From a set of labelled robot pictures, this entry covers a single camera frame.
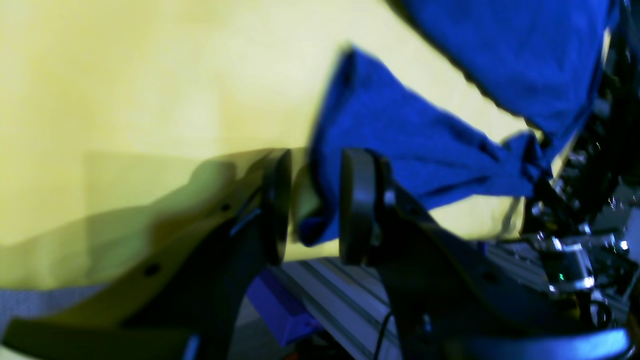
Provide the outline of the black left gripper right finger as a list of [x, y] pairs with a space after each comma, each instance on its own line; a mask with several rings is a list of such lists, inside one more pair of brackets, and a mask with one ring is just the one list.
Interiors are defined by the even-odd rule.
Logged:
[[342, 151], [340, 259], [374, 268], [405, 360], [631, 360], [626, 328], [596, 329], [436, 221], [388, 161]]

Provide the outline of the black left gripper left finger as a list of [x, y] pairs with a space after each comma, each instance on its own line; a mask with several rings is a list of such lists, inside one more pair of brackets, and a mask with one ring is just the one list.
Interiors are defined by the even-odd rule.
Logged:
[[254, 278], [284, 259], [292, 154], [270, 150], [210, 216], [94, 296], [13, 319], [3, 360], [225, 360]]

